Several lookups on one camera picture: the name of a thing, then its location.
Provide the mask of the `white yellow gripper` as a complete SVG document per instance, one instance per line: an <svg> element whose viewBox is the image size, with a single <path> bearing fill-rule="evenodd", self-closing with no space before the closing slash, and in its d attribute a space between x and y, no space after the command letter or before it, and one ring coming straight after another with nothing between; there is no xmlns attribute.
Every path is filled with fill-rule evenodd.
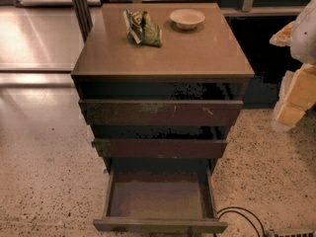
<svg viewBox="0 0 316 237"><path fill-rule="evenodd" d="M316 66L304 63L295 72L286 71L281 80L272 128L285 132L294 128L316 104Z"/></svg>

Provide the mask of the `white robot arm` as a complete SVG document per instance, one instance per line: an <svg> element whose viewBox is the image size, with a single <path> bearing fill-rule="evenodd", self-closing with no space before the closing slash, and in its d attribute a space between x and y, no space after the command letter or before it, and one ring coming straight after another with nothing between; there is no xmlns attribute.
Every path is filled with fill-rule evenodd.
<svg viewBox="0 0 316 237"><path fill-rule="evenodd" d="M284 132L294 128L316 104L316 0L274 34L270 44L289 46L291 57L302 63L295 72L286 71L281 80L272 127Z"/></svg>

